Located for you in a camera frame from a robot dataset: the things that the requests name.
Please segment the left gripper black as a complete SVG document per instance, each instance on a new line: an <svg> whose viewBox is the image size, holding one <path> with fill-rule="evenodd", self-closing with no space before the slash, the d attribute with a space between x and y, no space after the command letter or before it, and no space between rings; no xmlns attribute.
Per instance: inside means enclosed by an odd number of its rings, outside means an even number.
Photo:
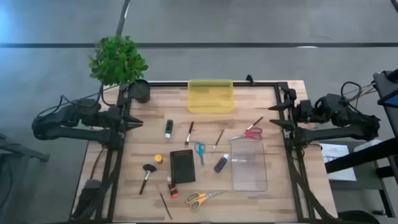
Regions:
<svg viewBox="0 0 398 224"><path fill-rule="evenodd" d="M131 115L122 115L121 110L116 105L111 105L106 111L106 119L109 121L107 138L113 139L117 136L124 138L126 131L140 128L143 121Z"/></svg>

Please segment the brown-handled paintbrush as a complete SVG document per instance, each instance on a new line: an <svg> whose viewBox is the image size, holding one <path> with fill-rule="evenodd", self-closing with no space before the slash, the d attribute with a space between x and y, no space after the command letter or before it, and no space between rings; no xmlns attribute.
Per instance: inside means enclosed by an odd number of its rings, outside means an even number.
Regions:
<svg viewBox="0 0 398 224"><path fill-rule="evenodd" d="M259 119L257 119L254 123L252 123L248 128L246 128L246 131L249 131L250 129L252 129L253 127L255 127L255 125L260 122L264 117L261 116Z"/></svg>

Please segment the green paint tube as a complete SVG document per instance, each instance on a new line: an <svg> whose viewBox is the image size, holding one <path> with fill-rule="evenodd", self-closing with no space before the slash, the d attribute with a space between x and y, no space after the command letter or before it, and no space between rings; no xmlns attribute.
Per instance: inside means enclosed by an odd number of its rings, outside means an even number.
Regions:
<svg viewBox="0 0 398 224"><path fill-rule="evenodd" d="M171 119L168 119L166 122L166 127L165 127L165 138L167 138L167 139L171 138L173 125L174 125L174 122Z"/></svg>

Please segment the red scissors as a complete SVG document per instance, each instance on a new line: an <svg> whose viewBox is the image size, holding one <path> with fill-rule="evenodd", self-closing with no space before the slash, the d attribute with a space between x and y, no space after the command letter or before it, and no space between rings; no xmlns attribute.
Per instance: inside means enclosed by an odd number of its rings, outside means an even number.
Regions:
<svg viewBox="0 0 398 224"><path fill-rule="evenodd" d="M242 139L242 138L261 140L262 133L263 133L263 130L261 128L253 127L251 129L245 130L245 132L239 136L229 138L229 140L233 141L233 140Z"/></svg>

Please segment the large round black brush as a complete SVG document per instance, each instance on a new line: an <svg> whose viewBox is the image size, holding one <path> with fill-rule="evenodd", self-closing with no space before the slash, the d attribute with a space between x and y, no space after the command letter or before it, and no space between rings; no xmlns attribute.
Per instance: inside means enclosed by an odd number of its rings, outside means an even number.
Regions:
<svg viewBox="0 0 398 224"><path fill-rule="evenodd" d="M144 177L144 180L142 181L142 185L139 191L139 194L142 195L144 188L146 186L147 180L149 178L149 176L151 175L151 173L156 172L157 171L157 166L153 165L153 164L144 164L142 166L142 168L145 170L146 175Z"/></svg>

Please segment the thin paintbrush silver ferrule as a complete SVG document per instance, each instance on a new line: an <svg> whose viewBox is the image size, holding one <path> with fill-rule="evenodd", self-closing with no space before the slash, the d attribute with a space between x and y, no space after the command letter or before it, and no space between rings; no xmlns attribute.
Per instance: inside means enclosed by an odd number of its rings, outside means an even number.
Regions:
<svg viewBox="0 0 398 224"><path fill-rule="evenodd" d="M215 142L215 144L214 144L214 146L213 146L212 154L214 153L215 149L217 148L217 145L218 145L218 143L219 143L219 141L220 141L220 139L221 139L223 133L224 133L224 129L221 130L220 135L218 136L218 139L216 140L216 142Z"/></svg>

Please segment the blue scissors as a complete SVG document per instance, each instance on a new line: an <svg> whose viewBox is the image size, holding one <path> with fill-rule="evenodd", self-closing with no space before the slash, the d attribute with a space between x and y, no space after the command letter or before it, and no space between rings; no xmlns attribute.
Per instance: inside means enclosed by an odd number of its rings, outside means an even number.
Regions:
<svg viewBox="0 0 398 224"><path fill-rule="evenodd" d="M198 154L200 158L201 166L204 166L204 154L205 154L205 144L202 142L196 142L194 147L195 152Z"/></svg>

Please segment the purple paint bottle white cap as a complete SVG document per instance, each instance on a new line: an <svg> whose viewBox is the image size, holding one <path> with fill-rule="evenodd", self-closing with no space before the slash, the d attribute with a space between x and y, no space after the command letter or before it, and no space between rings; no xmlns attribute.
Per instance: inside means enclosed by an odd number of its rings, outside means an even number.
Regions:
<svg viewBox="0 0 398 224"><path fill-rule="evenodd" d="M220 171L223 169L223 167L226 165L226 163L228 162L229 159L229 154L224 154L219 161L217 162L217 164L214 167L214 171L216 173L220 173Z"/></svg>

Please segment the thin dark paintbrush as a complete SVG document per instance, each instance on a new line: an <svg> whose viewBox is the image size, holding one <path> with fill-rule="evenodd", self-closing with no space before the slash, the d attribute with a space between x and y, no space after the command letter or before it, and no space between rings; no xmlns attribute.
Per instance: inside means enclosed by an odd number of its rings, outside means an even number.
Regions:
<svg viewBox="0 0 398 224"><path fill-rule="evenodd" d="M170 214L170 212L169 212L169 210L168 210L168 207L167 207L167 204L166 204L166 202L165 202L165 200L164 200L164 196L162 195L162 192L159 192L159 195L160 195L160 197L161 197L161 200L162 200L162 203L163 203L163 205L164 205L164 208L165 208L165 210L166 210L166 212L167 212L167 215L168 215L169 218L172 220L172 216L171 216L171 214Z"/></svg>

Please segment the yellow scissors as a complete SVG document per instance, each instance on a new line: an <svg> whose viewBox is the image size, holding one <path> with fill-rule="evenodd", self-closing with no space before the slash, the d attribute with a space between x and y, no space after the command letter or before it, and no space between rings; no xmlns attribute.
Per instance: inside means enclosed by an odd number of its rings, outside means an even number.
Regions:
<svg viewBox="0 0 398 224"><path fill-rule="evenodd" d="M188 195L185 199L185 203L189 205L191 211L197 211L203 202L209 198L225 193L225 190L212 192L212 193L199 193L194 192Z"/></svg>

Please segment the orange paint tube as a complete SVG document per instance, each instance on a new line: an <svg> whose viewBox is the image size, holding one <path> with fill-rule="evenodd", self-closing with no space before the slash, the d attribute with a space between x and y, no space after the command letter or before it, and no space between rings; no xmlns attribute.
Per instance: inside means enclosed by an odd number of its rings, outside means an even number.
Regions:
<svg viewBox="0 0 398 224"><path fill-rule="evenodd" d="M179 194L178 194L178 190L177 190L177 186L175 185L175 183L172 181L171 177L167 177L167 184L168 184L168 188L169 188L169 192L170 192L170 196L172 198L178 198Z"/></svg>

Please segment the green plant in black pot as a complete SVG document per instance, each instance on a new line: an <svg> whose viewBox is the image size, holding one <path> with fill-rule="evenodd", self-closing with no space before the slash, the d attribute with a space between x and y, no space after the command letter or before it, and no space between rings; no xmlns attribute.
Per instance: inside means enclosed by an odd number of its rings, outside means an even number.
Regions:
<svg viewBox="0 0 398 224"><path fill-rule="evenodd" d="M142 104L149 102L150 85L144 79L149 66L129 36L101 39L90 56L89 68L91 78L106 86L126 85L131 98Z"/></svg>

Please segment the white box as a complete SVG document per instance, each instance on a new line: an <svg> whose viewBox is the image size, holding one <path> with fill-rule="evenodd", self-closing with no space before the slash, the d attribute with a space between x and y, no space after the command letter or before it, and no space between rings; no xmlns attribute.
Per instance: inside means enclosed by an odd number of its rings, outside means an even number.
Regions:
<svg viewBox="0 0 398 224"><path fill-rule="evenodd" d="M373 139L372 141L369 141L369 142L366 142L364 144L356 146L353 149L353 151L354 152L362 151L362 150L367 149L369 147L375 146L375 145L379 144L380 142L381 142L381 140Z"/></svg>

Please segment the black equipment stand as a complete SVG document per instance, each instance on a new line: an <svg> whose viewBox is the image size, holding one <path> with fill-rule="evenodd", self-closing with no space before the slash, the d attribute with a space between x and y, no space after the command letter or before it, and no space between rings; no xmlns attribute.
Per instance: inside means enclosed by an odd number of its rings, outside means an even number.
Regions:
<svg viewBox="0 0 398 224"><path fill-rule="evenodd" d="M348 168L356 170L363 164L373 163L373 166L368 167L366 171L380 181L379 194L385 214L387 217L398 218L398 213L394 213L383 183L383 179L393 177L398 185L398 69L375 73L373 77L379 94L377 103L385 109L394 137L358 152L354 152L353 149L365 142L348 141L349 154L327 162L325 166L330 174Z"/></svg>

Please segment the black round stool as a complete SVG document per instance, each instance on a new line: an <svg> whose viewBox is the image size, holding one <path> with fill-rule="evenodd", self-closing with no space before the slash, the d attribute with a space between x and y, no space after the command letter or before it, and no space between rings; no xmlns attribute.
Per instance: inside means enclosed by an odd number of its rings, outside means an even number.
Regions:
<svg viewBox="0 0 398 224"><path fill-rule="evenodd" d="M338 212L338 217L344 221L361 222L367 224L380 224L374 216L361 210Z"/></svg>

